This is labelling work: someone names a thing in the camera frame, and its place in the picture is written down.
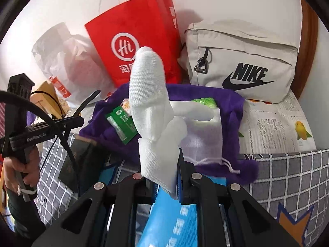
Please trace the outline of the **person's left hand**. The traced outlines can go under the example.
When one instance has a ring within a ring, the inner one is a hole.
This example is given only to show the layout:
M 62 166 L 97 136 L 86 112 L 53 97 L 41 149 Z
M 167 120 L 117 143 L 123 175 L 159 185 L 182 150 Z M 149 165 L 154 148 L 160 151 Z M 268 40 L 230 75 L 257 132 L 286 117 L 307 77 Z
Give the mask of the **person's left hand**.
M 40 178 L 40 157 L 36 146 L 33 146 L 28 155 L 28 164 L 22 164 L 15 157 L 6 157 L 3 160 L 4 180 L 7 189 L 17 193 L 18 181 L 16 179 L 16 172 L 26 174 L 23 181 L 26 185 L 36 186 Z

